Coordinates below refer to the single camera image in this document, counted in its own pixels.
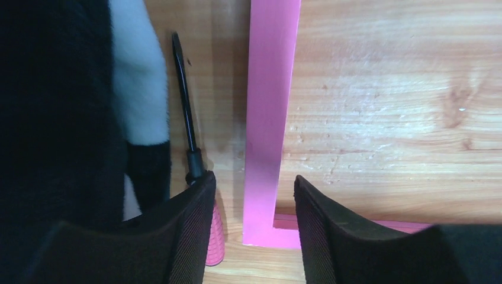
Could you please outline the pink handled screwdriver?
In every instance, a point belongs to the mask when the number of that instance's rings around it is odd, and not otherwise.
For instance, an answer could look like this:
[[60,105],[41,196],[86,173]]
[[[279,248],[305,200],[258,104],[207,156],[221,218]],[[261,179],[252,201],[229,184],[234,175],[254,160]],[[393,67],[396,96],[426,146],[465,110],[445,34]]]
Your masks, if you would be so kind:
[[[186,137],[188,142],[188,149],[186,151],[188,173],[185,180],[188,185],[192,185],[206,172],[206,169],[202,158],[202,151],[197,146],[195,137],[194,120],[191,111],[188,82],[185,73],[184,55],[181,42],[176,31],[172,33],[172,49],[181,96],[181,106],[185,121]],[[224,255],[225,238],[223,221],[218,205],[217,203],[215,203],[213,207],[213,218],[211,223],[210,239],[205,265],[213,267],[220,264],[224,260]]]

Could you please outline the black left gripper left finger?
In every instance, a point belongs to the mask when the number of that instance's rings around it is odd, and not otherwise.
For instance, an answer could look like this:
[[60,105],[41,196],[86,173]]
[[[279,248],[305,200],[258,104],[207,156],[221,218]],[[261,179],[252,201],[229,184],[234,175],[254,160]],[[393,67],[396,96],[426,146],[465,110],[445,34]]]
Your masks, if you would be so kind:
[[201,283],[216,179],[110,233],[67,222],[1,228],[2,283]]

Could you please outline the pink picture frame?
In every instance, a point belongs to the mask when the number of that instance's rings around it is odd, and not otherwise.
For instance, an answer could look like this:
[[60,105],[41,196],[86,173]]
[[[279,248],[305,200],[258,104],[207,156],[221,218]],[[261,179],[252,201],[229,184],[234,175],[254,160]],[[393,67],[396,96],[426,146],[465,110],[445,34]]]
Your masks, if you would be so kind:
[[294,176],[326,195],[407,233],[432,221],[437,179],[419,138],[434,129],[440,86],[418,76],[407,54],[384,47],[417,40],[397,28],[413,1],[250,3],[242,242],[298,249],[291,204]]

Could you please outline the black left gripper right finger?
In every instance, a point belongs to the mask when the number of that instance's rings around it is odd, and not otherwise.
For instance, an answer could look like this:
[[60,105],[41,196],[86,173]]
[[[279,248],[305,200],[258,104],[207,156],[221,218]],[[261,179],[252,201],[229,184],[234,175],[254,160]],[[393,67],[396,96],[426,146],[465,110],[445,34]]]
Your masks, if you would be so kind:
[[408,234],[368,220],[302,176],[294,199],[307,283],[500,283],[501,226]]

